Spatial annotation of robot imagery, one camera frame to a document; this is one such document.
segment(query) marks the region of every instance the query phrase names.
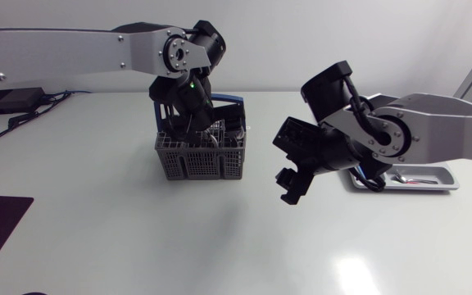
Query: spoon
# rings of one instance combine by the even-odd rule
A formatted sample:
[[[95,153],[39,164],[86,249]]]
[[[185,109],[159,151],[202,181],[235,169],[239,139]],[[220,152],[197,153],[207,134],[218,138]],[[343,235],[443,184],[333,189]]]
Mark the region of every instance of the spoon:
[[[421,183],[421,184],[438,184],[438,181],[434,180],[426,180],[426,179],[408,179],[404,177],[403,175],[400,174],[400,172],[397,171],[395,174],[397,180],[403,184],[409,184],[409,183]]]

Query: black cable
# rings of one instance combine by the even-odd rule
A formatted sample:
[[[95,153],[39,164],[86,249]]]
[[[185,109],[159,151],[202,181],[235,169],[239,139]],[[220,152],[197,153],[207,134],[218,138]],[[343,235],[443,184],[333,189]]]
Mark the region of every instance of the black cable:
[[[364,113],[365,108],[362,105],[362,102],[365,102],[369,109],[373,111],[374,107],[372,103],[370,103],[366,98],[360,98],[358,95],[358,92],[356,91],[356,87],[351,81],[351,78],[349,76],[346,76],[343,78],[349,93],[351,93],[352,97],[349,100],[349,103],[351,104],[351,109],[352,113],[354,114],[356,121],[358,122],[358,125],[370,136],[372,136],[374,139],[376,139],[377,142],[384,144],[387,139],[384,137],[383,132],[378,131],[369,121],[367,118],[367,115]]]
[[[348,171],[358,179],[366,188],[375,193],[382,192],[385,189],[385,181],[379,176],[372,181],[367,180],[363,175],[358,173],[355,168],[349,168]]]
[[[29,122],[31,122],[32,120],[35,120],[37,118],[39,118],[40,116],[48,113],[49,111],[51,111],[54,107],[56,107],[58,104],[60,104],[61,102],[65,101],[68,97],[70,97],[73,93],[90,93],[90,92],[87,92],[87,91],[64,91],[64,92],[61,92],[61,93],[55,93],[55,94],[49,94],[47,95],[48,99],[51,99],[51,98],[55,98],[55,97],[58,97],[60,95],[62,95],[61,98],[59,99],[56,99],[55,101],[52,102],[52,104],[50,105],[50,107],[46,108],[45,110],[43,111],[40,111],[40,112],[36,112],[32,117],[30,117],[29,119],[27,120],[24,120],[24,121],[21,121],[21,122],[16,122],[14,123],[14,125],[11,125],[9,126],[7,129],[3,130],[2,132],[0,132],[0,138],[11,132],[12,130],[22,126],[22,125],[25,125]]]

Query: black power supply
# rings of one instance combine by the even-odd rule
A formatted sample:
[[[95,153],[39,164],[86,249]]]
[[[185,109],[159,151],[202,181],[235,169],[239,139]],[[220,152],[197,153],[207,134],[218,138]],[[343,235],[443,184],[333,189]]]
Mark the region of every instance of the black power supply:
[[[40,87],[0,90],[0,114],[33,112],[41,105],[44,95]]]

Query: metal tray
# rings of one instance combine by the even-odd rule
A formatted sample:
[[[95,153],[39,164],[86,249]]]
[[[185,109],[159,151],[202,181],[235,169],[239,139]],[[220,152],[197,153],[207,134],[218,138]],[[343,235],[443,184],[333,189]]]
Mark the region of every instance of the metal tray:
[[[395,174],[397,171],[410,179],[435,180],[438,184],[402,184],[396,180]],[[385,189],[445,191],[455,190],[460,187],[446,162],[419,165],[393,165],[382,177],[385,179]],[[353,175],[351,175],[351,179],[355,187],[366,189],[365,185],[358,181]]]

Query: white table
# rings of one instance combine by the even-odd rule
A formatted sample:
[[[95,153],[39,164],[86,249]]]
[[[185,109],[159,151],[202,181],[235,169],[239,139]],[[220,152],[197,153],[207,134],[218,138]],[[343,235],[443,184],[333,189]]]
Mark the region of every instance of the white table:
[[[77,95],[0,138],[0,195],[35,199],[0,251],[0,294],[472,293],[472,161],[450,163],[450,193],[329,173],[288,206],[272,139],[309,107],[231,94],[251,127],[242,180],[167,181],[146,93]]]

